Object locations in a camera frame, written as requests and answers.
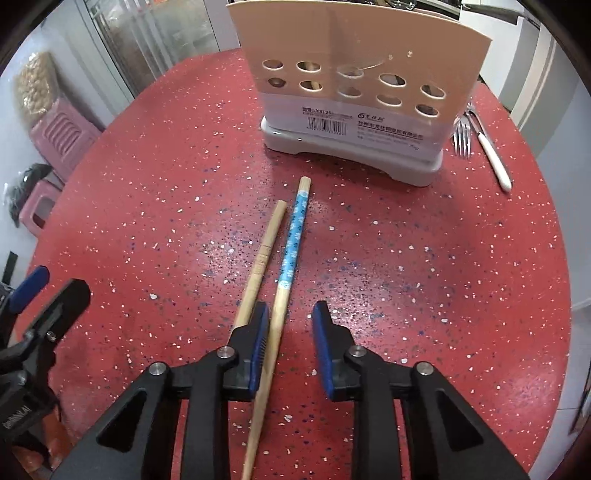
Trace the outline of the blue patterned chopstick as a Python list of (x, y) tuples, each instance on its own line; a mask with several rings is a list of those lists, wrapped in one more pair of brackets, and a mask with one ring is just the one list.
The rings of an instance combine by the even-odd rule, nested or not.
[(305, 213), (307, 213), (308, 196), (310, 196), (311, 178), (301, 177), (294, 201), (294, 210), (290, 219), (290, 229), (287, 234), (287, 244), (283, 252), (280, 276), (277, 280), (276, 295), (274, 295), (273, 309), (270, 316), (270, 330), (266, 342), (266, 356), (264, 356), (262, 378), (259, 391), (253, 402), (252, 422), (250, 422), (249, 439), (246, 442), (245, 460), (243, 460), (242, 480), (252, 478), (252, 470), (256, 463), (256, 452), (259, 447), (260, 433), (266, 416), (266, 405), (269, 401), (273, 372), (276, 358), (280, 350), (280, 340), (283, 334), (284, 319), (287, 315), (287, 305), (290, 299), (291, 285), (294, 283), (294, 272), (297, 269), (297, 253), (304, 231)]

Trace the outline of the plain chopstick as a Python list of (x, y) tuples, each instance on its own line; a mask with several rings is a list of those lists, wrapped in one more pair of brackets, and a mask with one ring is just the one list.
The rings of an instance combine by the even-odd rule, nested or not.
[(280, 224), (283, 221), (283, 216), (286, 211), (287, 202), (278, 200), (276, 206), (274, 206), (273, 214), (270, 216), (270, 221), (267, 223), (266, 231), (263, 234), (263, 240), (260, 242), (259, 251), (257, 251), (256, 259), (254, 259), (249, 278), (247, 278), (245, 289), (242, 292), (242, 299), (240, 300), (232, 329), (245, 326), (249, 323), (253, 306), (256, 303), (257, 295), (259, 295), (260, 285), (262, 285), (263, 282), (263, 275), (266, 273), (266, 266), (269, 264), (273, 245), (276, 241), (277, 234), (279, 234)]

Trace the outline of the single pink stool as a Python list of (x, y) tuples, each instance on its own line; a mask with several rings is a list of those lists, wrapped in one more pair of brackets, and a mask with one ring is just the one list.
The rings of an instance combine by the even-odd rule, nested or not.
[(33, 188), (19, 214), (20, 223), (35, 237), (39, 237), (51, 214), (61, 190), (46, 180)]

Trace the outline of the stack of pink stools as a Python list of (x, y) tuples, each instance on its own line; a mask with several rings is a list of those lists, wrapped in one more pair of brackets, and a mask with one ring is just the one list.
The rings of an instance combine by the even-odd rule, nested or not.
[(59, 97), (30, 135), (39, 153), (66, 183), (101, 131), (66, 98)]

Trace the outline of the bag of nuts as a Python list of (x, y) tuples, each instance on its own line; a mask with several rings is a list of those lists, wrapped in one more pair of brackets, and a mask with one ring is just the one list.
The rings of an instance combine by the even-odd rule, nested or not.
[(15, 102), (23, 123), (34, 127), (60, 95), (54, 62), (49, 52), (32, 53), (14, 79)]

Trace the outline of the glass sliding door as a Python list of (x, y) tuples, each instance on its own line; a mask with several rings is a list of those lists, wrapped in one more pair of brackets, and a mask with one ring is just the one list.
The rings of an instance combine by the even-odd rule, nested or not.
[(123, 91), (135, 97), (185, 59), (239, 46), (225, 1), (75, 3)]

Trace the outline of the beige plastic cutlery holder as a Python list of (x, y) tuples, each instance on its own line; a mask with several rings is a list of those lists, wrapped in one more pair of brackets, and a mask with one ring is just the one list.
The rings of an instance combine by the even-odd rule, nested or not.
[(237, 1), (228, 11), (267, 148), (433, 182), (487, 36), (440, 14), (351, 2)]

